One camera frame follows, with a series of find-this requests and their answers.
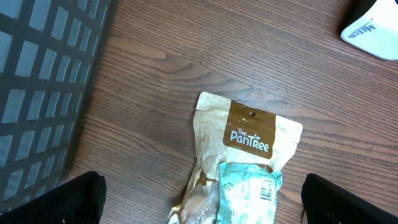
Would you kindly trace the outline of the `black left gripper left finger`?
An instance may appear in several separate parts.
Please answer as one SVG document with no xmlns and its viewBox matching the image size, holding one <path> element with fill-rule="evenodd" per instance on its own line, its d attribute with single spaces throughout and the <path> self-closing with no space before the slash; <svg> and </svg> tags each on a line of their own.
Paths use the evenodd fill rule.
<svg viewBox="0 0 398 224">
<path fill-rule="evenodd" d="M 106 201 L 106 179 L 86 172 L 1 215 L 1 224 L 99 223 Z"/>
</svg>

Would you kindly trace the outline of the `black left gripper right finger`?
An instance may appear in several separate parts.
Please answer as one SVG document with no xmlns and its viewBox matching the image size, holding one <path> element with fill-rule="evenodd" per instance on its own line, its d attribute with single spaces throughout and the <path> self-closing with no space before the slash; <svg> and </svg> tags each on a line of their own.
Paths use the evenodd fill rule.
<svg viewBox="0 0 398 224">
<path fill-rule="evenodd" d="M 397 217 L 317 174 L 302 185 L 303 224 L 397 224 Z"/>
</svg>

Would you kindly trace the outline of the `teal snack bar wrapper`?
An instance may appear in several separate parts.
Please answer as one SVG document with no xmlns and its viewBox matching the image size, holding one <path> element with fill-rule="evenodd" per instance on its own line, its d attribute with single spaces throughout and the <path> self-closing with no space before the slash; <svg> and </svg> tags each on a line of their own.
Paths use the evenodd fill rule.
<svg viewBox="0 0 398 224">
<path fill-rule="evenodd" d="M 281 171 L 268 172 L 257 164 L 222 162 L 217 223 L 273 224 Z"/>
</svg>

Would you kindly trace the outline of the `beige PanTree snack pouch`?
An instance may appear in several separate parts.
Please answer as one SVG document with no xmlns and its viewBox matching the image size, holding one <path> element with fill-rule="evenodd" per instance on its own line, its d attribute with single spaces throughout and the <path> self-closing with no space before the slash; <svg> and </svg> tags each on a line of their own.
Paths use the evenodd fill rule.
<svg viewBox="0 0 398 224">
<path fill-rule="evenodd" d="M 193 118 L 195 163 L 181 204 L 168 223 L 217 223 L 222 162 L 281 171 L 294 155 L 303 126 L 222 96 L 200 93 Z"/>
</svg>

